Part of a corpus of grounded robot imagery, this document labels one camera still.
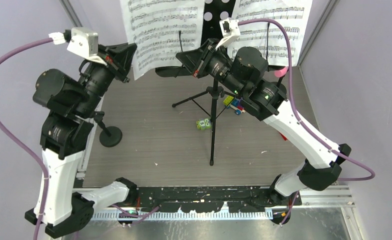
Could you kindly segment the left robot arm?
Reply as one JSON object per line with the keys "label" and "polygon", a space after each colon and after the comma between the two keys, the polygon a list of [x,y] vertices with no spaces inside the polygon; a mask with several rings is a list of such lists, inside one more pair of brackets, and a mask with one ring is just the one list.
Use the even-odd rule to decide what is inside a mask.
{"label": "left robot arm", "polygon": [[137,201],[136,184],[122,177],[92,192],[72,190],[94,125],[102,129],[99,140],[104,146],[113,147],[122,139],[119,128],[104,125],[104,112],[96,107],[114,79],[128,82],[136,50],[134,43],[99,45],[98,56],[103,63],[84,60],[79,80],[52,68],[36,81],[33,101],[49,109],[40,137],[48,171],[42,181],[48,186],[40,188],[39,198],[46,199],[44,211],[37,205],[25,213],[25,218],[32,224],[44,223],[45,233],[54,239],[83,229],[92,215],[105,207],[116,203],[131,207]]}

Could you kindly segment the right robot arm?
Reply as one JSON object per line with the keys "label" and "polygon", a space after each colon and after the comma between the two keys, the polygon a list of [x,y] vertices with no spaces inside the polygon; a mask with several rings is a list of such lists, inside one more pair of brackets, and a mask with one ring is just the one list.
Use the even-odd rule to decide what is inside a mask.
{"label": "right robot arm", "polygon": [[299,190],[322,191],[338,180],[343,163],[340,145],[327,140],[292,109],[283,85],[263,78],[268,62],[256,48],[242,47],[230,58],[219,40],[210,38],[199,48],[174,56],[188,75],[210,75],[234,92],[247,113],[283,134],[305,156],[299,167],[278,175],[268,189],[254,196],[255,205],[282,205]]}

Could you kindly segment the sheet music page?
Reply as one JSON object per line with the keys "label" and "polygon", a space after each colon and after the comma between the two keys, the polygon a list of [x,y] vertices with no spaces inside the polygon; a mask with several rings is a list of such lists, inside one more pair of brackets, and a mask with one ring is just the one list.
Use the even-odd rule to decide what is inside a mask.
{"label": "sheet music page", "polygon": [[120,6],[126,38],[137,45],[135,80],[154,68],[179,66],[177,53],[201,45],[203,0],[122,0]]}
{"label": "sheet music page", "polygon": [[[286,31],[292,56],[292,66],[299,61],[311,0],[237,0],[232,18],[241,21],[272,19]],[[228,46],[228,55],[236,56],[242,47],[254,47],[271,66],[288,67],[288,50],[281,30],[272,23],[256,22],[239,27],[240,37]]]}

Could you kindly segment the black music stand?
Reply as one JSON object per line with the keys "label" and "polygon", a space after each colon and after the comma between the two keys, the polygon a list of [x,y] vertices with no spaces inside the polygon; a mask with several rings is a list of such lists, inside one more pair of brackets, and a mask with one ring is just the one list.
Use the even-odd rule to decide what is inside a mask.
{"label": "black music stand", "polygon": [[[204,6],[204,20],[201,34],[201,43],[203,44],[209,38],[220,38],[222,36],[219,21],[226,19],[232,15],[236,1],[235,0],[207,0]],[[176,107],[188,101],[193,101],[201,110],[204,108],[196,102],[196,98],[209,94],[211,96],[210,112],[205,112],[211,120],[211,149],[210,149],[210,166],[214,165],[214,148],[215,148],[215,134],[216,134],[216,119],[219,116],[217,113],[217,102],[219,98],[225,95],[232,96],[233,94],[225,91],[218,86],[217,81],[213,81],[212,86],[206,87],[201,93],[188,97],[184,100],[176,102],[172,107]]]}

